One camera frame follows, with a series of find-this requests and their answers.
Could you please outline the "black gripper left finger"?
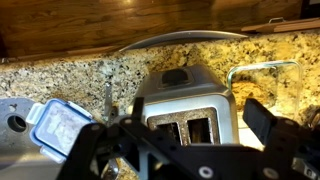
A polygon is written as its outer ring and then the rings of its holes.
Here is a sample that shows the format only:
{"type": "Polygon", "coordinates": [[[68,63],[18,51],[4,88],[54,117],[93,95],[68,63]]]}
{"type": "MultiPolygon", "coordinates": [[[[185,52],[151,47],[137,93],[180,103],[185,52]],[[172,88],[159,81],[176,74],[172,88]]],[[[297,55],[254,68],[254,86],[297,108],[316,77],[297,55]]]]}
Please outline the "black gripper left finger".
{"type": "Polygon", "coordinates": [[[142,122],[144,99],[134,101],[133,113],[109,127],[101,123],[82,128],[57,180],[111,180],[105,168],[123,158],[141,180],[178,180],[187,174],[172,160],[177,144],[142,122]]]}

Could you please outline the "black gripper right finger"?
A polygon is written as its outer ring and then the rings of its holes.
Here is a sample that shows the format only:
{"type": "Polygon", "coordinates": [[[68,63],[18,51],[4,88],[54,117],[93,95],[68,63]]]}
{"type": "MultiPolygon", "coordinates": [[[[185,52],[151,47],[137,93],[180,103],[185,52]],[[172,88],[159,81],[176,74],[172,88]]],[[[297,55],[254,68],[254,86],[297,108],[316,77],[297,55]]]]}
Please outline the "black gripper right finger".
{"type": "Polygon", "coordinates": [[[267,180],[319,180],[319,127],[273,115],[256,99],[245,101],[243,120],[264,145],[258,161],[267,180]]]}

